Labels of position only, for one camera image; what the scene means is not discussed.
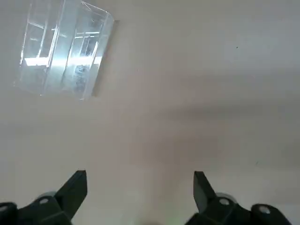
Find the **clear plastic container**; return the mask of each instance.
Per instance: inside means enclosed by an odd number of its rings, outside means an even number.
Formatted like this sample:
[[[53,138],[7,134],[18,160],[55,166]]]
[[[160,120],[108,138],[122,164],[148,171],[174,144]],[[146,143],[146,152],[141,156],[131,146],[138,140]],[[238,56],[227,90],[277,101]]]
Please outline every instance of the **clear plastic container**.
[[[32,0],[15,84],[40,95],[91,96],[114,19],[79,0]]]

